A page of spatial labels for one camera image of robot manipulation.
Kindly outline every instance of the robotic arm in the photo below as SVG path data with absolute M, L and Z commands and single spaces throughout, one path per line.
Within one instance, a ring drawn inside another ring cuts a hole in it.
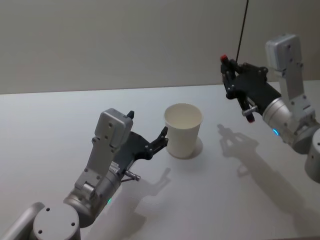
M 80 240 L 80 228 L 94 223 L 121 183 L 140 176 L 130 167 L 138 159 L 150 160 L 167 146 L 167 127 L 153 142 L 131 131 L 134 112 L 123 115 L 111 108 L 101 113 L 88 163 L 63 203 L 29 207 L 1 240 Z
M 268 64 L 279 78 L 282 95 L 267 83 L 268 69 L 220 58 L 228 99 L 237 99 L 242 115 L 255 121 L 254 112 L 284 143 L 299 154 L 308 154 L 306 173 L 320 183 L 320 124 L 304 93 L 300 40 L 284 34 L 265 45 Z

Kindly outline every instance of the cup rim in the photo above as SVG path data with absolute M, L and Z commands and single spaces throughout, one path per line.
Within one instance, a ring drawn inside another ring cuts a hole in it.
M 197 125 L 195 125 L 195 126 L 193 126 L 193 127 L 188 127 L 188 128 L 179 128 L 179 127 L 172 126 L 170 123 L 168 123 L 168 121 L 167 121 L 167 119 L 166 119 L 166 112 L 167 112 L 167 110 L 168 110 L 169 108 L 172 108 L 173 106 L 176 106 L 176 105 L 189 105 L 189 106 L 197 109 L 197 110 L 199 111 L 199 113 L 201 114 L 201 120 L 200 120 L 200 122 L 199 122 Z M 175 104 L 173 104 L 173 105 L 168 106 L 168 107 L 165 109 L 165 111 L 164 111 L 163 118 L 164 118 L 165 124 L 168 125 L 168 126 L 170 126 L 171 128 L 179 129 L 179 130 L 187 130 L 187 129 L 193 129 L 193 128 L 199 126 L 199 125 L 203 122 L 203 120 L 204 120 L 204 115 L 203 115 L 203 113 L 201 112 L 201 110 L 200 110 L 197 106 L 195 106 L 195 105 L 193 105 L 193 104 L 190 104 L 190 103 L 179 102 L 179 103 L 175 103 Z

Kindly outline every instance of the silver joint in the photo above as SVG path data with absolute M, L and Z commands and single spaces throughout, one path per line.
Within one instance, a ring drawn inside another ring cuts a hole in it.
M 242 115 L 244 117 L 252 114 L 253 112 L 257 112 L 258 111 L 258 107 L 257 106 L 252 106 L 250 107 L 248 110 L 242 111 Z
M 139 182 L 141 179 L 139 175 L 136 175 L 131 171 L 125 171 L 124 175 L 126 175 L 128 178 L 131 178 L 132 180 L 135 180 L 137 182 Z

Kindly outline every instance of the table surface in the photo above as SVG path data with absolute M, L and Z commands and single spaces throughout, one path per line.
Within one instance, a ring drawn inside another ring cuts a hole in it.
M 320 81 L 305 91 L 320 113 Z M 152 141 L 175 103 L 204 121 L 192 159 L 164 149 L 131 170 L 87 240 L 263 240 L 320 234 L 320 185 L 256 115 L 249 124 L 222 85 L 0 95 L 0 234 L 34 202 L 60 203 L 86 165 L 102 111 L 135 111 L 132 130 Z

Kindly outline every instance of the red tip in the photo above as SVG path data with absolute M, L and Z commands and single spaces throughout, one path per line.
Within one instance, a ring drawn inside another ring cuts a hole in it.
M 227 57 L 227 55 L 222 55 L 221 57 L 220 57 L 220 61 L 221 62 L 223 62 L 223 61 L 225 61 L 225 60 L 227 60 L 228 59 L 228 57 Z

